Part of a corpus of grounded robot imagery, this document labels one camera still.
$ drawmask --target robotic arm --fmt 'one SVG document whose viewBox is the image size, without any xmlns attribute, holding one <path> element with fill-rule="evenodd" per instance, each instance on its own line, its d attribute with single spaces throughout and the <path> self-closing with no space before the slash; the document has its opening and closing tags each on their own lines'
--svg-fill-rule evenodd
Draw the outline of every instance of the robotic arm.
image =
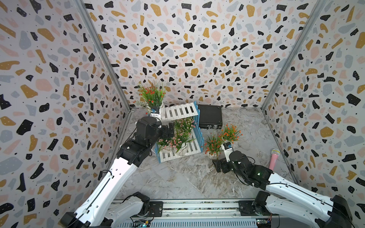
<svg viewBox="0 0 365 228">
<path fill-rule="evenodd" d="M 110 205 L 126 180 L 150 154 L 153 145 L 160 138 L 170 138 L 173 135 L 174 129 L 171 123 L 169 126 L 162 125 L 152 116 L 138 120 L 134 137 L 120 147 L 110 170 L 95 191 L 75 212 L 66 212 L 62 217 L 63 227 L 109 228 L 133 215 L 141 217 L 148 215 L 150 199 L 139 192 L 122 204 L 111 208 Z"/>
<path fill-rule="evenodd" d="M 271 169 L 252 164 L 246 155 L 233 151 L 230 142 L 222 144 L 225 158 L 213 160 L 217 172 L 233 171 L 248 185 L 275 193 L 281 199 L 268 192 L 260 191 L 253 203 L 253 210 L 258 214 L 269 212 L 286 215 L 292 219 L 316 228 L 351 228 L 352 215 L 344 198 L 323 196 L 305 189 Z"/>
<path fill-rule="evenodd" d="M 173 137 L 170 124 L 162 125 L 158 107 L 151 116 L 142 117 L 136 123 L 132 139 L 120 147 L 108 173 L 89 198 L 75 211 L 66 212 L 61 218 L 65 228 L 110 228 L 129 217 L 149 216 L 149 197 L 136 192 L 121 204 L 111 203 L 117 193 L 150 154 L 152 146 L 160 138 Z M 345 199 L 341 196 L 330 198 L 282 178 L 272 170 L 252 164 L 246 155 L 233 151 L 231 143 L 222 145 L 225 158 L 213 160 L 217 172 L 233 171 L 248 185 L 279 194 L 286 199 L 277 198 L 268 192 L 260 191 L 252 204 L 257 214 L 272 213 L 286 215 L 315 228 L 351 228 L 352 215 Z"/>
</svg>

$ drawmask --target marble floor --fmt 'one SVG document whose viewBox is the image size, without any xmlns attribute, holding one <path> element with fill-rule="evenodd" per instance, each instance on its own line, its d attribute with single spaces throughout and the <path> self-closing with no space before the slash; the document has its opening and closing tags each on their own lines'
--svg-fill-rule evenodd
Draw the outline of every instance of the marble floor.
<svg viewBox="0 0 365 228">
<path fill-rule="evenodd" d="M 134 109 L 124 140 L 135 128 L 135 122 L 145 116 L 144 109 Z M 268 167 L 275 139 L 260 109 L 222 109 L 223 123 L 234 123 L 243 136 L 233 144 L 257 164 Z M 280 156 L 274 171 L 292 181 Z M 147 157 L 124 184 L 115 199 L 141 192 L 151 199 L 255 198 L 259 189 L 245 186 L 232 173 L 217 173 L 212 160 L 203 152 L 159 163 L 155 153 Z"/>
</svg>

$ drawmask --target cable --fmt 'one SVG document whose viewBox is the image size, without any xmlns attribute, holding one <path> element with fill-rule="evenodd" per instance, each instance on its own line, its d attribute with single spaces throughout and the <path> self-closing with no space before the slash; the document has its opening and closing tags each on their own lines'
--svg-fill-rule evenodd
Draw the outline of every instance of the cable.
<svg viewBox="0 0 365 228">
<path fill-rule="evenodd" d="M 127 196 L 122 203 L 124 203 L 124 201 L 126 201 L 127 199 L 129 199 L 130 197 L 132 197 L 133 195 Z"/>
<path fill-rule="evenodd" d="M 100 193 L 103 191 L 103 189 L 104 189 L 104 187 L 107 185 L 107 183 L 109 182 L 109 180 L 105 183 L 105 185 L 103 186 L 103 188 L 101 189 L 101 191 L 96 195 L 96 197 L 95 197 L 95 199 L 89 204 L 89 206 L 86 208 L 86 210 L 87 209 L 89 209 L 90 207 L 91 207 L 91 205 L 94 203 L 94 201 L 98 198 L 98 196 L 100 195 Z M 75 221 L 73 221 L 70 225 L 68 225 L 66 228 L 69 228 L 69 227 L 71 227 L 71 225 L 72 224 L 74 224 L 77 220 L 79 220 L 82 216 L 83 216 L 84 214 L 81 214 L 80 215 L 80 217 L 78 217 Z"/>
<path fill-rule="evenodd" d="M 249 157 L 249 156 L 246 156 L 246 157 L 253 159 L 253 163 L 252 164 L 255 164 L 256 163 L 256 160 L 253 157 Z"/>
<path fill-rule="evenodd" d="M 78 217 L 75 221 L 73 221 L 70 225 L 66 226 L 66 228 L 71 227 L 72 224 L 74 224 L 75 222 L 77 222 L 79 220 L 79 218 L 81 218 L 84 214 L 81 214 L 80 217 Z"/>
<path fill-rule="evenodd" d="M 279 184 L 279 185 L 286 185 L 286 186 L 289 186 L 289 187 L 292 187 L 292 188 L 294 188 L 294 189 L 296 189 L 296 190 L 298 190 L 298 191 L 300 191 L 300 192 L 302 192 L 302 193 L 304 193 L 304 194 L 306 194 L 306 195 L 308 195 L 308 196 L 311 196 L 311 197 L 313 197 L 313 198 L 315 198 L 316 200 L 318 200 L 318 201 L 320 201 L 321 203 L 323 203 L 323 204 L 327 204 L 328 206 L 330 206 L 330 207 L 332 207 L 332 208 L 334 208 L 334 209 L 336 209 L 338 212 L 340 212 L 341 214 L 343 214 L 343 216 L 350 222 L 350 224 L 355 228 L 355 226 L 354 226 L 354 224 L 352 224 L 352 222 L 350 221 L 350 219 L 342 212 L 342 211 L 340 211 L 339 209 L 337 209 L 337 208 L 335 208 L 334 206 L 332 206 L 332 205 L 330 205 L 330 204 L 328 204 L 328 203 L 326 203 L 326 202 L 323 202 L 322 200 L 320 200 L 320 199 L 318 199 L 317 197 L 314 197 L 314 196 L 312 196 L 311 194 L 309 194 L 309 193 L 306 193 L 305 191 L 302 191 L 302 190 L 300 190 L 300 189 L 298 189 L 298 188 L 296 188 L 296 187 L 294 187 L 294 186 L 291 186 L 291 185 L 288 185 L 288 184 L 285 184 L 285 183 L 268 183 L 268 184 L 265 184 L 265 185 L 261 185 L 261 186 L 259 186 L 258 188 L 260 188 L 260 187 L 263 187 L 263 186 L 267 186 L 267 185 L 276 185 L 276 184 Z"/>
<path fill-rule="evenodd" d="M 153 217 L 150 221 L 148 221 L 149 223 L 153 221 L 153 219 L 155 218 L 155 209 L 151 208 L 153 210 Z"/>
<path fill-rule="evenodd" d="M 101 172 L 102 172 L 102 173 L 107 173 L 107 172 L 109 172 L 109 173 L 110 173 L 110 175 L 112 175 L 112 176 L 113 176 L 113 174 L 112 174 L 112 172 L 111 172 L 110 170 L 103 169 Z"/>
<path fill-rule="evenodd" d="M 137 127 L 133 130 L 133 132 L 129 135 L 128 139 L 132 136 L 132 134 L 135 132 L 135 130 L 137 129 Z"/>
<path fill-rule="evenodd" d="M 129 218 L 132 220 L 132 227 L 135 227 L 134 226 L 134 221 L 133 221 L 132 217 L 129 217 Z"/>
<path fill-rule="evenodd" d="M 279 226 L 280 226 L 280 215 L 278 214 L 278 216 L 279 216 L 279 225 L 276 228 L 279 228 Z"/>
<path fill-rule="evenodd" d="M 239 178 L 238 178 L 238 176 L 237 176 L 237 174 L 236 174 L 236 177 L 237 177 L 237 179 L 242 183 L 242 184 L 244 184 L 244 185 L 247 185 L 247 186 L 251 186 L 251 185 L 248 185 L 248 184 L 246 184 L 246 183 L 243 183 L 242 182 L 242 180 L 240 180 Z"/>
</svg>

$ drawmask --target pink microphone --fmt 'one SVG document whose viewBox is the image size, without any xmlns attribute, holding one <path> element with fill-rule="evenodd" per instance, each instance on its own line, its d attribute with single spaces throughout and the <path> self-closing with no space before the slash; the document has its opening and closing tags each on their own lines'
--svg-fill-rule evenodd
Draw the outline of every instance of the pink microphone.
<svg viewBox="0 0 365 228">
<path fill-rule="evenodd" d="M 279 149 L 274 148 L 271 151 L 271 161 L 270 161 L 269 169 L 274 170 L 274 167 L 275 167 L 275 164 L 276 164 L 276 160 L 278 159 L 279 156 L 280 156 Z"/>
</svg>

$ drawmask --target terrazzo wallpaper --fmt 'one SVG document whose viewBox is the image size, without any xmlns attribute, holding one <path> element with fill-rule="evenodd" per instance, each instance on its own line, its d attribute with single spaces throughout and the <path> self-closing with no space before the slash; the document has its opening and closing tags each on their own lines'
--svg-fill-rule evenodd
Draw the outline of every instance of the terrazzo wallpaper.
<svg viewBox="0 0 365 228">
<path fill-rule="evenodd" d="M 365 225 L 365 1 L 328 1 L 264 111 L 299 184 Z"/>
<path fill-rule="evenodd" d="M 126 115 L 72 1 L 0 1 L 0 227 L 58 227 Z"/>
<path fill-rule="evenodd" d="M 260 107 L 316 1 L 84 3 L 132 107 L 153 80 L 166 105 Z"/>
</svg>

